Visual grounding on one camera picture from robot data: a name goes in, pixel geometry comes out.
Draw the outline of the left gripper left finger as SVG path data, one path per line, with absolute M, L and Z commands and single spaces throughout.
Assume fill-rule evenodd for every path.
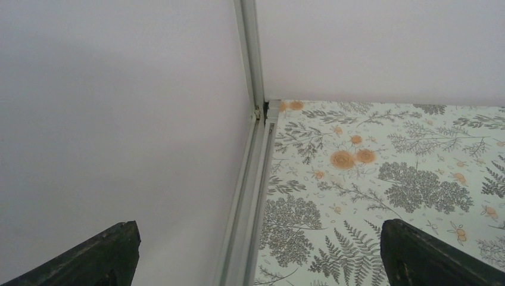
M 4 285 L 129 286 L 140 244 L 136 221 L 120 222 Z

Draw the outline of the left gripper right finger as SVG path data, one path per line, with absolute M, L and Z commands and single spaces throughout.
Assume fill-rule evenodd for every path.
M 380 254 L 390 285 L 504 285 L 504 272 L 401 219 L 384 221 Z

